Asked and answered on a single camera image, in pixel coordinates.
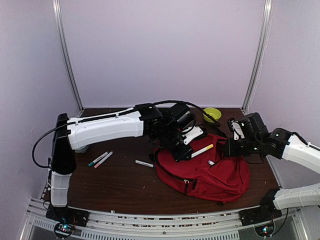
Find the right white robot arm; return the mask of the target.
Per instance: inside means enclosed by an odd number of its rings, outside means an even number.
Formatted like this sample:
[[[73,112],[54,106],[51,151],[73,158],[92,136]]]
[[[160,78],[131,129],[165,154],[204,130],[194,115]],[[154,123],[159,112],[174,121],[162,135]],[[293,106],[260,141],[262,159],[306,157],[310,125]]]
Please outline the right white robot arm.
[[[259,113],[227,121],[233,134],[224,152],[229,157],[259,155],[271,163],[280,184],[269,190],[256,210],[259,220],[274,213],[320,204],[320,148],[299,133],[281,127],[268,130]]]

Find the teal capped white marker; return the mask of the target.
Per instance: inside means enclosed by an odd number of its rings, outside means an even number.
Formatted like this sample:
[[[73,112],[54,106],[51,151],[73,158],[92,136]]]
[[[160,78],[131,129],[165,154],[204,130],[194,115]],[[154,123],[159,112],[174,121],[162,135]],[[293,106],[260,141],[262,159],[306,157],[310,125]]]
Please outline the teal capped white marker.
[[[95,160],[93,160],[92,162],[90,162],[88,164],[89,167],[92,167],[94,164],[96,164],[97,162],[99,162],[102,158],[104,158],[109,152],[106,151],[104,152],[102,155],[100,155],[99,157],[97,157]]]

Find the yellow capped white marker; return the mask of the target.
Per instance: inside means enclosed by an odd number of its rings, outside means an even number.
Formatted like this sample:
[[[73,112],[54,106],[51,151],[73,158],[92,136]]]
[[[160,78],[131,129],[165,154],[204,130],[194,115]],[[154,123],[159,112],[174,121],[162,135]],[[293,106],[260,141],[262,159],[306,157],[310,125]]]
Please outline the yellow capped white marker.
[[[200,154],[202,154],[202,153],[204,153],[204,152],[212,149],[213,147],[214,147],[213,144],[210,144],[210,145],[208,145],[208,146],[206,146],[206,147],[203,147],[203,148],[201,148],[200,150],[198,150],[198,151],[196,151],[196,152],[193,152],[193,153],[191,154],[191,158],[195,158],[195,157],[197,157],[198,155],[200,155]]]

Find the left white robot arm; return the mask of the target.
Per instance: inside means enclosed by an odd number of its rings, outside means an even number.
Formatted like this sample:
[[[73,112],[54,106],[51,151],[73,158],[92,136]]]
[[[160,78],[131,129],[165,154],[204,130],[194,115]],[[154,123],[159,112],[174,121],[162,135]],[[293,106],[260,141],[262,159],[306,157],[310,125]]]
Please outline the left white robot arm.
[[[190,160],[191,142],[204,131],[195,126],[196,117],[184,102],[159,109],[155,104],[138,104],[122,111],[91,117],[69,118],[60,114],[52,141],[50,205],[61,222],[72,218],[68,205],[70,178],[77,164],[75,151],[91,144],[121,138],[149,137],[176,162]]]

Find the purple capped white marker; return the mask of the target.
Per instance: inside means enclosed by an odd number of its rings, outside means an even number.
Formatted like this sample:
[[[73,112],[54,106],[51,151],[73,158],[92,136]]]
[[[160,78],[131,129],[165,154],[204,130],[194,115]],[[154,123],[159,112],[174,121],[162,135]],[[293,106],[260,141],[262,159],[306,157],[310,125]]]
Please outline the purple capped white marker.
[[[135,163],[138,164],[138,165],[149,167],[149,168],[155,168],[154,164],[143,162],[143,161],[140,161],[140,160],[135,160]]]

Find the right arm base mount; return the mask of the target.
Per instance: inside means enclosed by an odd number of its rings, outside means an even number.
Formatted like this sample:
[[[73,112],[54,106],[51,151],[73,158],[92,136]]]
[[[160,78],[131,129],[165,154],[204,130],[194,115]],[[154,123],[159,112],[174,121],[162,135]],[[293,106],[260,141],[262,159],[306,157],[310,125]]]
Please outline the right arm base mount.
[[[253,225],[255,233],[262,238],[269,238],[275,232],[274,216],[266,207],[241,210],[239,213],[242,226]]]

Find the red backpack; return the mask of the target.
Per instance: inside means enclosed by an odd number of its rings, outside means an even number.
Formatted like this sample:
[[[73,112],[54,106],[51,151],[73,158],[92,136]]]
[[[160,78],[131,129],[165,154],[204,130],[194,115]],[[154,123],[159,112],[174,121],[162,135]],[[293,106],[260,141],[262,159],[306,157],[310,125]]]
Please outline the red backpack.
[[[154,162],[157,177],[172,189],[198,199],[235,202],[249,189],[251,173],[243,156],[224,154],[226,140],[210,133],[193,140],[191,147],[195,151],[210,144],[213,148],[190,160],[176,162],[163,148],[156,148],[149,158]]]

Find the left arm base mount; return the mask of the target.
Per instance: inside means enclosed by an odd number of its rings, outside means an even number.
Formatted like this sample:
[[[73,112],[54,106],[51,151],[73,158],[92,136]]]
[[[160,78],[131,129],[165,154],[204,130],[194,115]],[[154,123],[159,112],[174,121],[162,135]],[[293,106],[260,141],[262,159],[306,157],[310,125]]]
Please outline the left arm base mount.
[[[60,239],[66,239],[76,232],[77,227],[86,227],[89,212],[70,207],[50,207],[45,217],[56,221],[53,233]]]

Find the pink capped white marker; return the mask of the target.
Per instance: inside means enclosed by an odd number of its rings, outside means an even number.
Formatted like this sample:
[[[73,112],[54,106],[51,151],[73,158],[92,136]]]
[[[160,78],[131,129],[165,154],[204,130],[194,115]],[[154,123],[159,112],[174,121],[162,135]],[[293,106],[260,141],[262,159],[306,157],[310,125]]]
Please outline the pink capped white marker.
[[[110,151],[106,156],[104,156],[97,164],[94,165],[94,168],[97,169],[102,163],[104,163],[109,157],[113,155],[113,151]]]

